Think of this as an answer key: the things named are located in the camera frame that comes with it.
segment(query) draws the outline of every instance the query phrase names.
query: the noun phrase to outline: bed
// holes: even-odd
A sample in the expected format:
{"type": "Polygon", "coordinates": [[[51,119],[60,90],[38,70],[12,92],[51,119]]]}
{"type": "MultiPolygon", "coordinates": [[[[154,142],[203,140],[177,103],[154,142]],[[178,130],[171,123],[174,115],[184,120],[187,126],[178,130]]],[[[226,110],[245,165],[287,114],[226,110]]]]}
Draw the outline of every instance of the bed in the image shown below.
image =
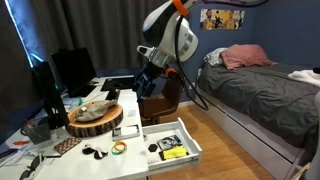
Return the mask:
{"type": "Polygon", "coordinates": [[[204,112],[276,179],[290,179],[316,149],[313,100],[320,88],[288,77],[303,69],[278,64],[228,70],[205,63],[197,80],[200,94],[212,102],[204,112]]]}

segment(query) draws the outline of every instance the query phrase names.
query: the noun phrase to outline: wooden plate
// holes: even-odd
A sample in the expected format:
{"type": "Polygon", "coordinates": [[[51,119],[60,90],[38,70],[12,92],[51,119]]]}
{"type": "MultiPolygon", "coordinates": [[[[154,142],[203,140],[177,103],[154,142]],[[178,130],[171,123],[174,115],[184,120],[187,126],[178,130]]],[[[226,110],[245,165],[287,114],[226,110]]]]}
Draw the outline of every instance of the wooden plate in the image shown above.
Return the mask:
{"type": "Polygon", "coordinates": [[[90,106],[96,102],[91,102],[79,106],[69,114],[69,124],[66,126],[67,131],[75,137],[93,137],[111,131],[123,119],[123,110],[119,104],[111,106],[107,113],[93,121],[79,122],[75,120],[78,110],[83,106],[90,106]]]}

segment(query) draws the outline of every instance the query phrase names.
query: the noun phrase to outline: white desk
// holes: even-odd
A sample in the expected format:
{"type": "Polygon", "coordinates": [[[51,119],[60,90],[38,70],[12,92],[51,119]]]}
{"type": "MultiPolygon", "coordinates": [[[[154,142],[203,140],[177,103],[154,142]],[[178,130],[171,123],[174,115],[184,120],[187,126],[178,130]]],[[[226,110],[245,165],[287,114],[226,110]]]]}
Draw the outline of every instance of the white desk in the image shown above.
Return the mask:
{"type": "MultiPolygon", "coordinates": [[[[104,80],[105,78],[93,80],[98,82],[96,84],[98,87],[89,96],[83,98],[84,103],[105,99],[108,92],[100,91],[104,80]]],[[[146,176],[151,174],[198,164],[201,159],[202,150],[197,142],[188,134],[182,120],[179,119],[175,123],[142,128],[136,100],[135,92],[132,92],[132,90],[121,90],[118,103],[123,108],[123,120],[119,126],[138,124],[141,132],[138,137],[123,140],[128,146],[128,150],[124,154],[113,155],[111,153],[111,148],[114,145],[111,139],[111,132],[92,138],[82,138],[80,144],[72,148],[61,158],[55,158],[50,165],[43,166],[35,180],[145,179],[146,176]],[[146,142],[143,139],[142,132],[148,135],[146,142]],[[177,134],[180,137],[183,145],[189,152],[188,156],[162,161],[157,153],[150,153],[147,150],[146,147],[154,144],[159,138],[173,134],[177,134]],[[101,160],[95,160],[93,154],[83,155],[82,148],[87,143],[106,149],[109,155],[101,160]]],[[[56,134],[59,134],[60,138],[56,139],[56,135],[54,135],[52,138],[53,143],[41,149],[42,151],[54,152],[53,146],[70,136],[63,128],[57,130],[56,134]]],[[[0,177],[1,179],[2,177],[8,177],[5,179],[9,180],[19,179],[24,170],[25,165],[2,167],[0,168],[0,177]]]]}

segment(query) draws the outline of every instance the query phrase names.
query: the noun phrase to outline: open drawer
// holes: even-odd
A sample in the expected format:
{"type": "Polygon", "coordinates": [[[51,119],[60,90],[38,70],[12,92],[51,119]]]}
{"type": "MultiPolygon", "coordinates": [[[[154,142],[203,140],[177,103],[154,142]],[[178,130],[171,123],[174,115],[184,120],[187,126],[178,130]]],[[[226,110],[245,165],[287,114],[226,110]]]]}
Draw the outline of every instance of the open drawer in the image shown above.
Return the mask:
{"type": "Polygon", "coordinates": [[[178,118],[176,122],[147,126],[143,127],[142,129],[143,134],[147,135],[145,145],[149,165],[148,175],[200,163],[202,149],[200,148],[198,143],[189,135],[180,118],[178,118]],[[186,148],[189,155],[179,158],[162,160],[159,155],[159,152],[161,152],[162,150],[159,146],[156,152],[150,152],[148,150],[148,147],[151,144],[157,144],[158,140],[172,135],[177,135],[180,138],[182,145],[186,148]]]}

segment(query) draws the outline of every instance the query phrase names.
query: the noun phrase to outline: black office chair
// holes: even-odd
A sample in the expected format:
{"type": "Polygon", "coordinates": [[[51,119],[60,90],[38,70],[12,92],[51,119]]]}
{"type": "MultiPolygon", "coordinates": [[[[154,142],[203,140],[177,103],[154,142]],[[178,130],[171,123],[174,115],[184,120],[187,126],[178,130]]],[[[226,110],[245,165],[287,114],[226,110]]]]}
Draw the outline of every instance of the black office chair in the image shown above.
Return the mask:
{"type": "Polygon", "coordinates": [[[139,103],[140,116],[154,124],[159,123],[160,116],[172,114],[177,110],[182,90],[182,77],[175,71],[170,72],[161,93],[151,95],[139,103]]]}

